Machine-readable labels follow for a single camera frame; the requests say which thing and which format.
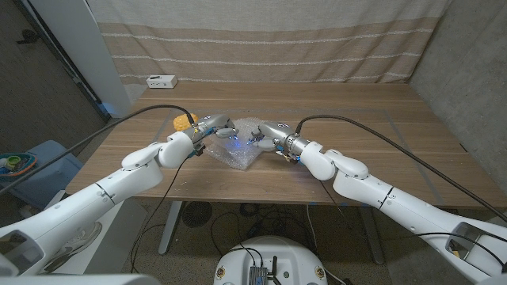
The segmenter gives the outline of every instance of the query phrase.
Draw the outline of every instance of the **table leg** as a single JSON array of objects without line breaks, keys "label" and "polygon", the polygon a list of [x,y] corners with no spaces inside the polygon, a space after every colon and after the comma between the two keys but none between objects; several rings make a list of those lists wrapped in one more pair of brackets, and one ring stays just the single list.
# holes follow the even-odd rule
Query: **table leg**
[{"label": "table leg", "polygon": [[180,215],[182,204],[183,202],[181,201],[171,202],[169,214],[167,215],[166,227],[164,227],[164,233],[162,234],[162,239],[160,240],[160,245],[158,246],[159,254],[166,254],[167,250],[169,249],[174,228],[177,225],[177,217]]},{"label": "table leg", "polygon": [[379,233],[377,232],[375,220],[373,219],[373,209],[371,207],[360,207],[359,209],[361,218],[363,219],[366,237],[368,238],[368,244],[372,251],[373,262],[381,265],[384,263],[384,258],[382,246],[380,245]]}]

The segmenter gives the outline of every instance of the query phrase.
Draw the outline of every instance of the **curtain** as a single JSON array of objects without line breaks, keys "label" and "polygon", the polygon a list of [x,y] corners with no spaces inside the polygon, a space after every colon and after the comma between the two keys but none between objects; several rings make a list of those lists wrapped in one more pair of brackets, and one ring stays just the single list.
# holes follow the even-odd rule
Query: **curtain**
[{"label": "curtain", "polygon": [[449,0],[88,0],[125,85],[404,82]]}]

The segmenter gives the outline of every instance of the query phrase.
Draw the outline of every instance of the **wooden table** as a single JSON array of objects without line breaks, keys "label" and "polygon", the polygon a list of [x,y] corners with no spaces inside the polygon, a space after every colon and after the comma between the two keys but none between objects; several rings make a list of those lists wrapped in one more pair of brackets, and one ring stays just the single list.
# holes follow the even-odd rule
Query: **wooden table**
[{"label": "wooden table", "polygon": [[[433,115],[428,106],[403,84],[328,83],[178,83],[175,89],[147,89],[134,109],[149,105],[180,105],[199,117],[225,113],[232,119],[257,117],[295,127],[305,116],[347,116],[410,149],[442,173],[496,207],[507,197]],[[153,141],[173,133],[177,110],[145,112],[117,126],[67,186],[72,194],[120,168],[121,160]],[[424,169],[392,146],[337,120],[312,120],[302,136],[364,162],[370,173],[439,207],[473,208],[478,203]],[[164,169],[164,181],[139,194],[161,197],[175,170]],[[332,181],[327,181],[329,190]],[[358,203],[334,194],[342,204]],[[247,169],[232,169],[207,155],[188,160],[167,195],[172,200],[257,203],[332,204],[332,200],[302,165],[264,153]]]}]

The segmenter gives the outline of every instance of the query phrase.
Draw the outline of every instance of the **bubble wrap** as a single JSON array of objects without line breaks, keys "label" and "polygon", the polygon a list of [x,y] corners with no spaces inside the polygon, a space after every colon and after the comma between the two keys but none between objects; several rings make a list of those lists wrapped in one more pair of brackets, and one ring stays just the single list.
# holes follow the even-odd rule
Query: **bubble wrap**
[{"label": "bubble wrap", "polygon": [[263,120],[258,118],[245,118],[233,120],[234,127],[239,130],[238,139],[219,139],[210,135],[204,152],[232,168],[245,170],[262,150],[246,144],[250,134]]}]

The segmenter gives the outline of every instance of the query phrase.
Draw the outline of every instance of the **black cable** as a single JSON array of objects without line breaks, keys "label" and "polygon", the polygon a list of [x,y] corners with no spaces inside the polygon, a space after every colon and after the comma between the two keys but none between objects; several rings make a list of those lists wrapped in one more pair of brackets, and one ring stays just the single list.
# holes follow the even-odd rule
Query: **black cable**
[{"label": "black cable", "polygon": [[[219,246],[216,244],[215,242],[215,237],[213,236],[213,226],[215,225],[215,222],[218,221],[220,218],[222,218],[224,215],[234,215],[236,217],[236,225],[238,226],[238,238],[239,238],[239,245],[245,249],[245,246],[243,246],[243,244],[241,243],[241,240],[242,240],[242,237],[241,237],[241,233],[239,231],[239,217],[238,215],[236,215],[235,213],[233,212],[227,212],[227,213],[223,213],[221,214],[220,216],[216,217],[215,220],[212,222],[212,226],[210,227],[210,235],[212,236],[212,242],[213,242],[213,245],[215,246],[215,249],[219,252],[220,254],[220,258],[223,257],[223,254],[222,252],[220,251],[219,249]],[[252,253],[246,249],[246,251],[248,252],[248,254],[250,254],[250,256],[252,257],[252,260],[253,260],[253,266],[255,266],[255,258],[254,258],[254,255],[252,255]]]},{"label": "black cable", "polygon": [[503,242],[507,242],[507,239],[504,239],[503,237],[498,237],[496,234],[492,234],[492,233],[488,233],[488,232],[485,232],[484,234],[487,235],[487,236],[490,236],[492,238],[499,239],[499,240],[501,240]]},{"label": "black cable", "polygon": [[465,236],[463,236],[461,234],[445,233],[445,232],[434,232],[434,233],[415,234],[415,235],[409,236],[407,238],[411,238],[411,237],[424,237],[424,236],[428,236],[428,235],[439,235],[439,234],[462,238],[462,239],[467,240],[467,241],[469,241],[469,242],[471,242],[471,243],[473,243],[475,245],[478,245],[481,249],[486,250],[492,257],[494,257],[494,259],[496,259],[500,263],[500,265],[502,267],[504,267],[504,262],[501,261],[501,259],[498,256],[496,256],[492,251],[490,251],[487,247],[485,247],[484,245],[481,245],[477,241],[474,241],[473,239],[465,237]]},{"label": "black cable", "polygon": [[144,227],[143,227],[143,231],[141,232],[141,235],[139,236],[138,240],[137,240],[137,248],[134,249],[136,243],[134,243],[134,245],[132,246],[132,251],[130,253],[130,261],[131,261],[131,265],[132,265],[132,268],[130,270],[130,273],[133,273],[134,272],[134,264],[135,264],[135,259],[137,257],[137,252],[139,251],[139,245],[141,244],[141,238],[143,238],[143,234],[144,234],[144,230],[146,229],[146,227],[148,226],[148,223],[150,223],[150,220],[151,218],[153,218],[153,216],[155,215],[155,213],[157,212],[157,210],[160,208],[160,206],[162,205],[162,202],[164,202],[164,199],[166,198],[167,194],[169,193],[169,190],[171,189],[171,187],[173,186],[174,184],[174,181],[176,180],[176,177],[177,177],[177,174],[180,172],[180,169],[181,167],[183,166],[183,164],[187,161],[188,158],[186,158],[181,164],[180,164],[180,167],[177,168],[177,171],[176,171],[176,174],[174,174],[174,178],[173,178],[173,181],[171,182],[171,184],[169,185],[169,187],[167,188],[167,191],[166,191],[166,194],[164,194],[164,196],[160,199],[160,202],[158,202],[158,205],[157,207],[153,210],[153,212],[151,213],[150,215],[150,218],[148,218],[148,220],[146,221],[146,223],[144,224]]},{"label": "black cable", "polygon": [[359,234],[355,229],[354,227],[349,223],[349,221],[347,220],[347,218],[345,217],[345,215],[343,214],[343,212],[341,211],[340,207],[338,206],[338,203],[336,203],[336,201],[334,200],[334,198],[331,196],[331,193],[327,190],[326,186],[324,186],[324,183],[322,183],[322,181],[318,181],[320,182],[320,185],[322,185],[322,187],[324,188],[324,190],[326,190],[326,193],[327,195],[331,198],[331,200],[333,200],[333,203],[334,205],[336,206],[336,208],[338,209],[338,212],[340,212],[341,214],[341,217],[343,217],[343,221],[345,222],[345,225],[347,225],[347,228],[349,228],[349,230],[351,230],[353,233],[355,233],[356,235],[362,237],[362,238],[367,238],[365,237],[363,234]]},{"label": "black cable", "polygon": [[[277,217],[269,217],[271,214],[278,214]],[[272,219],[272,220],[290,220],[290,221],[293,221],[297,226],[301,227],[303,229],[303,232],[304,232],[304,237],[305,237],[305,240],[306,240],[306,243],[307,243],[307,247],[309,249],[313,249],[312,252],[314,253],[317,253],[317,249],[315,248],[315,245],[313,242],[311,242],[312,240],[312,237],[311,237],[311,233],[310,231],[308,230],[308,228],[305,226],[305,224],[301,221],[299,221],[297,218],[295,218],[295,216],[292,214],[292,213],[289,213],[289,212],[281,212],[279,211],[278,209],[275,210],[275,211],[270,211],[268,212],[267,214],[265,215],[261,215],[261,221],[264,220],[264,219]]]},{"label": "black cable", "polygon": [[261,253],[259,253],[256,249],[252,249],[252,248],[237,248],[237,249],[231,249],[229,250],[227,253],[232,253],[232,252],[235,252],[235,251],[238,251],[238,250],[246,250],[246,251],[249,251],[249,250],[253,250],[254,252],[256,252],[259,257],[261,258],[261,267],[264,266],[264,259],[262,258],[262,255]]},{"label": "black cable", "polygon": [[[156,227],[159,227],[159,226],[165,226],[166,224],[158,224],[158,225],[154,225],[154,226],[150,226],[149,228],[145,229],[142,233],[141,233],[141,236],[143,234],[145,234],[147,231],[151,230],[151,229],[154,229]],[[137,244],[137,242],[139,241],[139,239],[141,238],[141,236],[137,237],[136,240],[134,241],[134,245]],[[132,268],[137,272],[139,273],[139,270],[137,270],[137,268],[134,267],[133,263],[132,263],[132,251],[134,250],[134,245],[132,246],[132,249],[131,249],[131,264],[132,264]]]},{"label": "black cable", "polygon": [[239,205],[239,214],[243,217],[253,217],[259,212],[260,206],[258,203],[241,203]]},{"label": "black cable", "polygon": [[22,177],[20,178],[17,178],[13,183],[7,185],[6,187],[4,187],[2,190],[0,190],[0,195],[5,193],[6,191],[9,191],[10,189],[18,186],[21,182],[23,181],[26,181],[27,179],[29,179],[30,177],[34,176],[35,174],[37,174],[38,172],[42,171],[43,169],[45,169],[46,167],[48,167],[49,165],[57,162],[60,158],[63,158],[64,156],[68,155],[69,153],[71,153],[72,151],[76,150],[78,147],[84,145],[85,143],[87,143],[88,141],[90,141],[91,139],[95,138],[96,136],[98,136],[99,134],[103,133],[104,131],[107,131],[108,129],[112,128],[112,127],[115,127],[116,125],[118,124],[121,124],[123,123],[124,121],[132,118],[133,116],[137,116],[139,115],[140,113],[143,113],[143,112],[146,112],[146,111],[149,111],[149,110],[152,110],[152,109],[156,109],[156,108],[175,108],[177,110],[181,110],[183,111],[187,117],[189,118],[189,122],[191,124],[194,124],[194,120],[192,118],[192,116],[190,115],[189,111],[185,110],[184,108],[180,107],[180,106],[176,106],[176,105],[171,105],[171,104],[157,104],[157,105],[153,105],[153,106],[149,106],[149,107],[146,107],[146,108],[142,108],[136,112],[133,112],[132,114],[130,115],[127,115],[121,119],[119,119],[118,121],[114,122],[114,123],[111,123],[110,125],[108,126],[105,126],[103,127],[102,129],[98,130],[98,131],[95,131],[93,134],[89,135],[88,137],[86,137],[85,139],[83,139],[81,142],[78,142],[76,143],[75,145],[73,145],[71,148],[69,148],[68,150],[62,152],[61,154],[57,155],[56,157],[54,157],[52,160],[44,163],[43,165],[41,166],[38,166],[37,168],[35,168],[34,170],[32,171],[29,171],[28,173],[26,173],[25,175],[23,175]]},{"label": "black cable", "polygon": [[398,145],[396,142],[393,142],[392,140],[390,140],[388,137],[380,134],[379,132],[377,131],[374,131],[372,130],[371,128],[369,127],[366,127],[364,126],[362,123],[358,123],[356,122],[355,120],[352,120],[352,119],[349,119],[347,117],[344,117],[344,116],[335,116],[335,115],[316,115],[316,116],[308,116],[304,119],[302,119],[299,123],[298,123],[298,126],[297,128],[295,129],[295,132],[297,134],[299,134],[301,132],[301,127],[303,126],[303,123],[308,121],[308,120],[312,120],[312,119],[336,119],[336,120],[344,120],[345,122],[349,122],[357,127],[360,127],[362,128],[363,130],[365,131],[368,131],[370,133],[372,133],[373,135],[376,135],[377,137],[381,138],[382,140],[384,140],[385,142],[389,143],[390,145],[394,146],[396,149],[398,149],[399,151],[403,152],[404,154],[406,154],[407,156],[409,156],[410,158],[412,158],[413,160],[415,160],[416,162],[419,162],[421,165],[423,165],[426,169],[429,169],[431,172],[435,173],[436,175],[438,175],[439,177],[441,177],[442,179],[444,179],[445,181],[447,181],[449,184],[451,184],[452,186],[458,188],[461,192],[469,195],[473,200],[479,202],[481,205],[483,205],[484,207],[486,207],[488,210],[492,211],[495,215],[497,215],[500,219],[504,220],[505,222],[507,222],[507,216],[503,215],[499,210],[497,210],[496,208],[494,208],[493,206],[491,206],[489,203],[487,203],[485,200],[481,199],[479,196],[475,195],[473,192],[471,192],[470,190],[466,189],[465,187],[461,186],[460,184],[458,184],[457,182],[455,182],[453,179],[447,177],[445,174],[443,174],[442,172],[438,171],[436,168],[434,168],[433,166],[429,165],[428,163],[426,163],[425,161],[423,161],[422,159],[418,158],[417,156],[413,155],[411,152],[409,152],[408,150],[404,149],[403,147],[401,147],[400,145]]}]

